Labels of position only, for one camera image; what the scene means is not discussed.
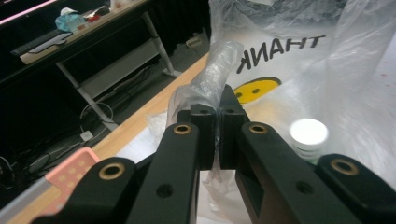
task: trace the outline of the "cable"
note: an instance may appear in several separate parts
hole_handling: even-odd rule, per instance
[[[130,99],[128,101],[128,105],[125,105],[120,111],[123,111],[123,110],[125,110],[126,108],[129,107],[129,105],[131,104],[132,99],[134,98],[133,94],[137,91],[138,86],[149,78],[149,76],[151,74],[151,69],[150,68],[151,68],[151,66],[147,66],[147,67],[143,68],[141,70],[141,72],[136,74],[134,82],[133,82],[133,85],[126,86],[126,84],[125,84],[126,82],[128,82],[128,83],[131,82],[131,79],[129,79],[129,80],[125,81],[124,83],[122,83],[121,86],[118,86],[117,88],[114,89],[114,91],[116,93],[118,93],[118,92],[123,93],[123,94],[127,95],[128,98]],[[124,100],[124,97],[123,98],[119,98],[117,101],[112,102],[112,104],[116,105],[118,102],[123,101],[123,100]]]
[[[34,172],[32,172],[32,173],[30,172],[29,169],[25,168],[26,171],[27,171],[27,173],[28,173],[29,175],[34,175],[34,174],[36,174],[36,173],[41,173],[41,172],[42,172],[42,169],[44,169],[47,165],[50,164],[50,154],[49,154],[48,152],[45,152],[45,153],[43,153],[43,154],[47,155],[47,160],[46,160],[46,162],[44,162],[44,165],[42,165],[40,168],[36,169],[36,170],[35,170]]]
[[[124,86],[128,86],[129,83],[134,83],[134,86],[135,86],[136,85],[135,81],[138,80],[139,78],[143,77],[142,74],[145,75],[146,72],[149,71],[150,68],[151,68],[151,65],[148,65],[148,66],[142,68],[136,75],[125,80],[120,85],[118,85],[116,88],[114,88],[114,91],[117,91],[118,89],[121,89]]]
[[[78,143],[76,143],[76,144],[74,144],[74,145],[71,145],[71,146],[68,146],[68,147],[69,147],[69,148],[72,148],[72,147],[75,147],[75,146],[77,146],[77,145],[79,145],[79,144],[81,144],[81,143],[83,143],[83,142],[78,142]],[[56,149],[56,150],[54,150],[54,151],[51,151],[50,153],[46,153],[45,156],[43,156],[43,157],[39,158],[38,160],[34,161],[33,163],[31,163],[31,164],[29,165],[29,167],[32,167],[34,164],[38,163],[39,161],[44,160],[44,158],[47,158],[47,159],[50,158],[50,155],[52,155],[52,154],[54,154],[54,153],[56,153],[56,152],[58,152],[58,151],[61,151],[61,150],[65,149],[65,148],[68,148],[68,147],[61,147],[61,148],[58,148],[58,149]]]
[[[115,123],[115,124],[118,124],[118,125],[120,125],[119,123],[117,123],[117,122],[114,122],[114,121],[104,121],[104,120],[102,120],[102,119],[99,119],[101,122],[103,122],[103,123]]]
[[[70,152],[71,150],[73,150],[74,148],[75,148],[76,146],[74,146],[74,147],[70,147],[70,148],[68,148],[67,150],[65,150],[65,151],[63,151],[61,154],[59,154],[56,158],[55,158],[55,160],[54,161],[57,161],[57,160],[59,160],[62,156],[64,156],[64,154],[66,154],[66,153],[68,153],[68,152]]]
[[[108,108],[108,110],[110,110],[110,119],[113,119],[114,117],[114,113],[113,113],[113,109],[111,109],[111,107],[105,103],[101,103],[101,102],[97,102],[97,105],[104,105]],[[82,109],[81,114],[79,115],[79,119],[82,120],[82,116],[84,115],[84,112],[92,105],[86,105],[84,107],[84,109]],[[84,129],[82,128],[82,125],[79,125],[79,128],[81,129],[82,133],[85,133]]]
[[[12,169],[12,166],[9,164],[9,162],[8,162],[8,160],[6,160],[6,158],[0,157],[0,159],[2,159],[6,163],[6,165],[8,166],[8,168],[11,172],[14,172],[14,170]]]
[[[41,157],[43,157],[43,151],[45,151],[46,148],[51,148],[54,146],[55,143],[59,143],[61,139],[64,139],[64,137],[69,137],[72,135],[75,135],[78,133],[78,137],[80,134],[79,129],[74,129],[71,133],[68,134],[62,134],[61,136],[55,136],[52,138],[45,139],[43,141],[38,142],[37,144],[26,148],[24,151],[21,151],[20,153],[16,154],[16,162],[19,163],[22,167],[23,170],[28,170],[29,165]]]
[[[106,130],[106,128],[104,128],[101,132],[99,132],[99,134],[97,134],[95,137],[91,138],[91,139],[88,140],[87,142],[90,142],[90,141],[92,141],[93,139],[99,137],[99,135],[101,135],[105,130]]]

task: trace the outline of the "plastic bag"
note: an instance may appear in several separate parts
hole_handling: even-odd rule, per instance
[[[396,2],[257,2],[209,1],[211,45],[245,47],[227,83],[239,99],[255,94],[244,98],[250,119],[273,126],[288,143],[295,120],[321,120],[330,130],[325,154],[348,155],[396,189],[396,102],[374,81],[396,30]],[[240,203],[227,197],[237,189],[226,172],[214,170],[205,181],[213,216],[230,215],[231,204]],[[222,221],[240,222],[233,217],[244,214]]]
[[[84,19],[69,7],[63,8],[61,15],[55,20],[56,27],[65,32],[74,32],[84,23]]]

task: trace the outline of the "yellow smiley face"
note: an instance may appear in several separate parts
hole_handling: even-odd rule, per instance
[[[262,97],[265,93],[275,89],[280,84],[281,81],[279,78],[260,77],[239,86],[233,92],[239,104],[246,104]]]

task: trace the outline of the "wooden table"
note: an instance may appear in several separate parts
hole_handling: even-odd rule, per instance
[[[168,107],[169,98],[175,89],[181,85],[191,82],[191,80],[202,71],[206,65],[207,55],[185,71],[180,77],[175,79],[160,93],[154,96],[148,103],[143,105],[131,117],[125,120],[115,131],[104,138],[93,151],[101,159],[114,156],[125,145],[133,140],[143,129],[147,127],[146,115],[157,114],[165,111]],[[60,195],[60,191],[55,187],[50,187],[46,192],[28,204],[8,223],[29,223],[44,208]]]

